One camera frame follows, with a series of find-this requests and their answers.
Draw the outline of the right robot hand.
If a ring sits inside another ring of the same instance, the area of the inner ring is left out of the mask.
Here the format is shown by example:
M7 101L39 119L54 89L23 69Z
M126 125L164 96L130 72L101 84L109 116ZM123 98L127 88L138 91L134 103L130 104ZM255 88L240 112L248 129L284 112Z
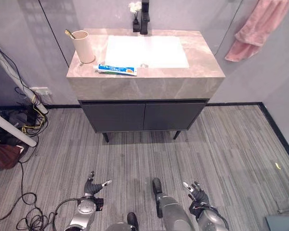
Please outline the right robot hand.
M200 184L194 181L191 185L183 182L183 186L188 190L188 197L198 204L209 204L208 195L201 189Z

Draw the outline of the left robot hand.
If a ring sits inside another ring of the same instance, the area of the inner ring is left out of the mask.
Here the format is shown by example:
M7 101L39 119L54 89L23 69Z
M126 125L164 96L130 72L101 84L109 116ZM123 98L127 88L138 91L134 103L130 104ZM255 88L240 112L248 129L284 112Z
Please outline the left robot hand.
M112 180L107 180L104 183L95 184L93 183L93 178L94 178L94 171L91 171L84 185L84 196L94 196L102 188L106 187L107 185L113 182Z

